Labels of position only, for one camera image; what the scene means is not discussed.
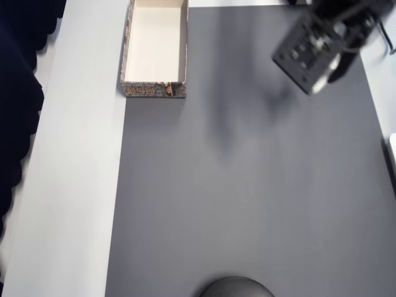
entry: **black object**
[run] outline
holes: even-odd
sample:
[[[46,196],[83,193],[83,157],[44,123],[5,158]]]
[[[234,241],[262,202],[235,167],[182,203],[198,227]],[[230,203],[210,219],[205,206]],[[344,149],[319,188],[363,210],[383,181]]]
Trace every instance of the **black object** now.
[[[347,73],[371,32],[394,5],[395,0],[314,1],[273,60],[305,93],[316,93],[327,81],[334,82]]]
[[[201,297],[274,297],[265,286],[244,277],[226,277],[212,283]]]
[[[382,34],[384,34],[386,42],[388,42],[389,45],[389,54],[393,55],[396,53],[396,49],[394,49],[394,44],[392,43],[392,40],[390,39],[388,33],[386,32],[386,29],[384,27],[384,23],[379,22],[379,28],[381,29]]]
[[[20,164],[36,133],[44,100],[33,73],[36,50],[62,17],[66,0],[0,0],[0,215],[9,210],[11,188],[22,178]]]

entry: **white table surface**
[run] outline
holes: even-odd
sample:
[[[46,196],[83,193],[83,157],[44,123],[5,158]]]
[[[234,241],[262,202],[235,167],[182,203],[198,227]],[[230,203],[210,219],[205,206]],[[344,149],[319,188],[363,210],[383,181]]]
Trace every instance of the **white table surface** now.
[[[190,0],[190,6],[282,2]],[[128,4],[67,1],[23,188],[5,297],[105,295],[126,104],[117,84]],[[393,57],[384,59],[384,49],[378,38],[362,58],[387,137],[396,132],[395,63]]]

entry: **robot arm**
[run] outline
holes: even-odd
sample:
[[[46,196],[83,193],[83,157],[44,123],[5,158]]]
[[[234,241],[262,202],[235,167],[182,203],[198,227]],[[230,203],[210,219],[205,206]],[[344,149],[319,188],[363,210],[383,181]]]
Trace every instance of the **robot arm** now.
[[[347,73],[395,2],[314,0],[272,59],[305,93],[317,93]]]

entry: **black cable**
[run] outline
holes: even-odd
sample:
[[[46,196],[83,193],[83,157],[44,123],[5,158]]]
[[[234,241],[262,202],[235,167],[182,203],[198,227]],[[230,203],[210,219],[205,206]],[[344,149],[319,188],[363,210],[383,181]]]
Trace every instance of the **black cable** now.
[[[378,36],[374,36],[374,37],[373,37],[373,36],[371,35],[370,37],[367,38],[367,40],[366,40],[362,45],[357,46],[356,48],[345,48],[345,49],[344,49],[344,52],[350,53],[350,54],[358,54],[358,53],[361,51],[362,48],[364,48],[365,46],[368,46],[368,45],[372,44],[372,43],[376,40],[377,37],[378,37]]]
[[[339,22],[343,22],[344,20],[349,19],[350,17],[354,17],[356,14],[361,12],[363,9],[365,9],[367,6],[369,6],[371,3],[374,3],[375,1],[376,0],[365,0],[357,5],[352,6],[351,8],[347,9],[346,11],[342,12],[334,19],[332,19],[331,24],[335,25]]]
[[[394,49],[394,44],[392,43],[392,40],[390,40],[389,35],[385,30],[384,23],[382,23],[382,21],[379,22],[379,27],[381,28],[382,34],[384,34],[386,42],[388,42],[389,54],[392,55],[392,54],[396,53],[396,49]]]

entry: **gray mat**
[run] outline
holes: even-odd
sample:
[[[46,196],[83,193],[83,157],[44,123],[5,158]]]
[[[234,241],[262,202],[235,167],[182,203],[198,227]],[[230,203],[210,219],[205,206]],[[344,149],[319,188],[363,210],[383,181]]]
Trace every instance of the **gray mat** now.
[[[396,296],[396,201],[362,62],[306,97],[271,61],[299,11],[191,9],[187,99],[128,99],[107,297]]]

